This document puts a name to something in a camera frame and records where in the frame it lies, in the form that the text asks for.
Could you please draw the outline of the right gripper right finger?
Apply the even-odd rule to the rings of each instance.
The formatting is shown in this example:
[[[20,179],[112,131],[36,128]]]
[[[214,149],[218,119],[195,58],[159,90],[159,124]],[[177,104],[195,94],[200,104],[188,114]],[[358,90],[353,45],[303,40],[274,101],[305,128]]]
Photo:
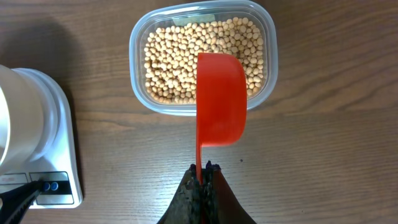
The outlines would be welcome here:
[[[208,161],[202,175],[204,223],[256,224],[238,202],[218,164]]]

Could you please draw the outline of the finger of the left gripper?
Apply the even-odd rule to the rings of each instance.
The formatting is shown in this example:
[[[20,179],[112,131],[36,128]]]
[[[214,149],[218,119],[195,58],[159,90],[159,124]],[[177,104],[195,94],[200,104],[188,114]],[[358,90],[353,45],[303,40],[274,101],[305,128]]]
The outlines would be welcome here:
[[[35,180],[1,194],[1,224],[20,224],[29,207],[42,192],[42,181]]]

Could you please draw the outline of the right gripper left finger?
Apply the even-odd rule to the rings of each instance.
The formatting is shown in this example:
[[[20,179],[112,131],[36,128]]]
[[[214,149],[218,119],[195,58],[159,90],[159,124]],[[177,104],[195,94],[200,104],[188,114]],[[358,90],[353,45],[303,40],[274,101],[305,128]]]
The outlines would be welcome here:
[[[191,164],[184,173],[168,209],[157,223],[201,223],[201,186],[195,164]]]

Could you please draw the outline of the red plastic measuring scoop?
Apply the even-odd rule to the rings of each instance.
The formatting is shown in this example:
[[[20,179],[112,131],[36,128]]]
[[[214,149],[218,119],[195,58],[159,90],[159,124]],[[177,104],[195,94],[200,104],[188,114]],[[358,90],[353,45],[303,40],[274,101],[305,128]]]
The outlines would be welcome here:
[[[237,58],[198,54],[196,101],[196,172],[202,184],[201,149],[234,144],[246,124],[246,78]]]

